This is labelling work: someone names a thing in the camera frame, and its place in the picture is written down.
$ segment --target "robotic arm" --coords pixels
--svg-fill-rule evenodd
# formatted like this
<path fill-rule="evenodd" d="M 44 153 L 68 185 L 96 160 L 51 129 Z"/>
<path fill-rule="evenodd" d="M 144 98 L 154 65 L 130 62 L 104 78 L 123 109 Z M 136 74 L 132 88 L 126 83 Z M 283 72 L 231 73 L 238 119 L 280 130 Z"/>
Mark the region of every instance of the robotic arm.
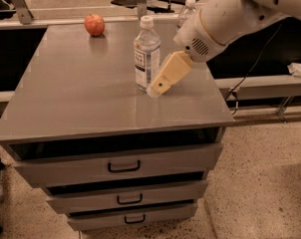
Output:
<path fill-rule="evenodd" d="M 159 97 L 190 72 L 192 62 L 207 62 L 241 36 L 290 16 L 301 20 L 301 0 L 208 0 L 178 30 L 174 41 L 182 51 L 163 61 L 148 94 Z"/>

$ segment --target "apple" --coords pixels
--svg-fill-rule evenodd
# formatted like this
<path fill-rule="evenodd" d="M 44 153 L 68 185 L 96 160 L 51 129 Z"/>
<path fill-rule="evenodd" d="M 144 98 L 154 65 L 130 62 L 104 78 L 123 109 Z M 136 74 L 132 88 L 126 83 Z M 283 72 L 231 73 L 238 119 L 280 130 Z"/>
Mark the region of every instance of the apple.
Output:
<path fill-rule="evenodd" d="M 84 26 L 91 36 L 100 36 L 105 30 L 105 22 L 101 15 L 90 14 L 85 18 Z"/>

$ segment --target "gray drawer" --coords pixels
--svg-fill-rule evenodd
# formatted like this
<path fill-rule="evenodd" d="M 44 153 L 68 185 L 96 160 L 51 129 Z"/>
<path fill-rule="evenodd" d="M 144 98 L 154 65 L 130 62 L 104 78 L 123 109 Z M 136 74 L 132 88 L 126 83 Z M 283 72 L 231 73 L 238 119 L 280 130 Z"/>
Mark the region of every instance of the gray drawer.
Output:
<path fill-rule="evenodd" d="M 42 158 L 16 162 L 32 187 L 178 174 L 213 169 L 221 143 L 103 154 Z"/>
<path fill-rule="evenodd" d="M 160 220 L 186 219 L 194 215 L 195 203 L 168 207 L 140 209 L 139 211 L 120 211 L 109 214 L 72 217 L 69 225 L 75 231 L 86 231 L 104 227 L 145 224 Z"/>
<path fill-rule="evenodd" d="M 180 200 L 198 199 L 206 189 L 205 180 L 151 186 L 119 188 L 49 197 L 57 213 L 125 208 Z"/>

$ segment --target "bottle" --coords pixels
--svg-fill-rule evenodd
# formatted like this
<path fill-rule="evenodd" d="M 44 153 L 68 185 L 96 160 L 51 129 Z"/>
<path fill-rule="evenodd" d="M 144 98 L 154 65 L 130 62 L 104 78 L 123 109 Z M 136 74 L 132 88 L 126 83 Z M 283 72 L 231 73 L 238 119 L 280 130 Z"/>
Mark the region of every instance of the bottle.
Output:
<path fill-rule="evenodd" d="M 146 92 L 151 80 L 159 71 L 160 38 L 153 29 L 151 16 L 141 17 L 141 31 L 134 40 L 135 71 L 138 88 Z"/>
<path fill-rule="evenodd" d="M 186 0 L 184 7 L 181 9 L 179 12 L 178 18 L 177 18 L 177 31 L 179 28 L 181 28 L 182 24 L 190 18 L 192 14 L 195 13 L 196 8 L 195 8 L 195 0 Z"/>

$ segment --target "tabletop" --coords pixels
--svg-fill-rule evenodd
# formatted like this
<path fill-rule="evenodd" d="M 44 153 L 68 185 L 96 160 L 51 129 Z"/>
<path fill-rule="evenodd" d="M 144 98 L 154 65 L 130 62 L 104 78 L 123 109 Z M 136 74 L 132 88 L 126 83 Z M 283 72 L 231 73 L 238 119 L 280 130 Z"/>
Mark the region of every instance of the tabletop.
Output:
<path fill-rule="evenodd" d="M 138 21 L 49 26 L 0 119 L 0 143 L 151 132 L 230 124 L 233 118 L 206 64 L 194 64 L 158 99 L 136 87 Z M 163 59 L 175 25 L 155 21 Z"/>

